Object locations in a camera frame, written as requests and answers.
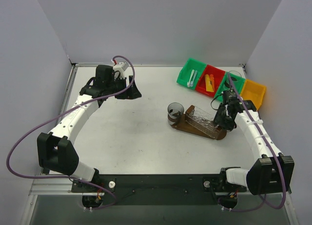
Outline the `clear acrylic toothbrush rack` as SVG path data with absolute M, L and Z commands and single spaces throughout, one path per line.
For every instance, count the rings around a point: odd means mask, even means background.
M 207 133 L 207 130 L 215 132 L 216 129 L 223 130 L 219 126 L 214 125 L 211 119 L 212 115 L 197 106 L 191 105 L 185 111 L 185 120 L 194 127 Z

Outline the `grey glass cup with holder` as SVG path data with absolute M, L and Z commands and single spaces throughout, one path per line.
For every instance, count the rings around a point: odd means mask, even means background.
M 184 107 L 177 102 L 173 102 L 167 107 L 167 118 L 169 125 L 176 125 L 184 114 Z

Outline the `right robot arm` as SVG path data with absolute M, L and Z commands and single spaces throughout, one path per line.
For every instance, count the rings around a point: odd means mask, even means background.
M 223 131 L 240 128 L 255 159 L 250 169 L 225 169 L 229 184 L 246 187 L 253 195 L 287 192 L 294 160 L 285 156 L 266 132 L 259 113 L 250 100 L 242 100 L 233 89 L 222 92 L 213 123 Z

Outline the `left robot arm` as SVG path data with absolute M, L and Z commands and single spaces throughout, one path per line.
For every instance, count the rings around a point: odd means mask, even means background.
M 125 76 L 128 67 L 127 62 L 96 67 L 95 76 L 81 88 L 73 111 L 65 115 L 49 133 L 38 136 L 38 158 L 42 168 L 82 179 L 82 185 L 88 191 L 99 188 L 100 179 L 95 176 L 96 169 L 80 161 L 74 142 L 87 120 L 106 101 L 107 95 L 130 100 L 142 96 L 133 77 Z

